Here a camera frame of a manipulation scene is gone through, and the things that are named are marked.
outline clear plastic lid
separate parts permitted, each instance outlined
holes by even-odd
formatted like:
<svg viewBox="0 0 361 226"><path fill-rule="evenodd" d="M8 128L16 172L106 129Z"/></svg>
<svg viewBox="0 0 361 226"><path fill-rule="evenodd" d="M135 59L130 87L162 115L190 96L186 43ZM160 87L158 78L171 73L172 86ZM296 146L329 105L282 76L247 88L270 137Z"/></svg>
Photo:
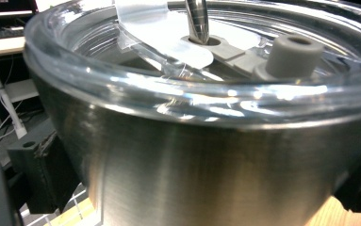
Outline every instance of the clear plastic lid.
<svg viewBox="0 0 361 226"><path fill-rule="evenodd" d="M259 59L284 34L323 44L314 75L254 81L216 60L190 67L132 37L110 0L71 1L40 13L25 30L26 61L38 77L90 105L155 120L272 129L361 117L361 6L206 2L209 20L259 37L245 50ZM169 10L184 14L184 2L170 2Z"/></svg>

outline white plastic piece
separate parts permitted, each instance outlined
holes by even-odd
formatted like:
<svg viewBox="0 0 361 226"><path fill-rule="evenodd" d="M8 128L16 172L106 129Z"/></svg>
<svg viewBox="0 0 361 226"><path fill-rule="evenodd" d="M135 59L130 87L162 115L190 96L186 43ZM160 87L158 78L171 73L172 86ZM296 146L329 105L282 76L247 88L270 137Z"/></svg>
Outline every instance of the white plastic piece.
<svg viewBox="0 0 361 226"><path fill-rule="evenodd" d="M20 121L21 126L14 124L13 127L15 129L16 137L22 138L24 135L27 134L26 128L24 124Z"/></svg>
<svg viewBox="0 0 361 226"><path fill-rule="evenodd" d="M36 86L31 79L6 84L5 90L12 103L39 96Z"/></svg>
<svg viewBox="0 0 361 226"><path fill-rule="evenodd" d="M196 69L213 62L210 51L181 40L189 36L187 15L169 11L167 1L116 0L115 4L121 26L160 53ZM211 20L209 33L226 39L242 50L250 49L260 42L260 37L253 32Z"/></svg>
<svg viewBox="0 0 361 226"><path fill-rule="evenodd" d="M299 35L276 38L268 61L254 68L253 79L277 80L305 78L312 75L320 61L323 45Z"/></svg>

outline black plastic bracket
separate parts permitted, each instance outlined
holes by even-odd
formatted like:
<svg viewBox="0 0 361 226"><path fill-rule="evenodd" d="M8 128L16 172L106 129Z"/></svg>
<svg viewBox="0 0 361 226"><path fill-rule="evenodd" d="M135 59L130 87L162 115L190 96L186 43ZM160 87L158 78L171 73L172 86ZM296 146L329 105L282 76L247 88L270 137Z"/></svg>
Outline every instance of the black plastic bracket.
<svg viewBox="0 0 361 226"><path fill-rule="evenodd" d="M23 173L32 195L31 214L63 210L80 181L48 119L8 147L13 168Z"/></svg>

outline computer monitor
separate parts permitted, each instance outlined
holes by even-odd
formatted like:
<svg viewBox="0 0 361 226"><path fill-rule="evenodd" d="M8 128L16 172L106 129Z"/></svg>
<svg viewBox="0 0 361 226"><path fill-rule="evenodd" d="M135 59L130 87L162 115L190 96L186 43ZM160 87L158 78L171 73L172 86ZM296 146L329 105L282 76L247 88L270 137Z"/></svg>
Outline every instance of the computer monitor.
<svg viewBox="0 0 361 226"><path fill-rule="evenodd" d="M35 0L0 0L0 18L26 17L35 13Z"/></svg>

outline desk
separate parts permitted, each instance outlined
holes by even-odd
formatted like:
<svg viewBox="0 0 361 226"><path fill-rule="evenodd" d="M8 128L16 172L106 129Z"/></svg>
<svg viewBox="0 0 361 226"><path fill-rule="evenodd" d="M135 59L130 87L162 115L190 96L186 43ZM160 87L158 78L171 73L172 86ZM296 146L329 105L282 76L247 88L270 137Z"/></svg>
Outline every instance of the desk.
<svg viewBox="0 0 361 226"><path fill-rule="evenodd" d="M25 46L25 38L10 38L0 40L0 56L21 53ZM12 118L16 136L23 137L27 131L15 111L12 103L38 96L31 79L4 85L0 80L0 96Z"/></svg>
<svg viewBox="0 0 361 226"><path fill-rule="evenodd" d="M331 197L305 226L361 226L361 214L347 211Z"/></svg>

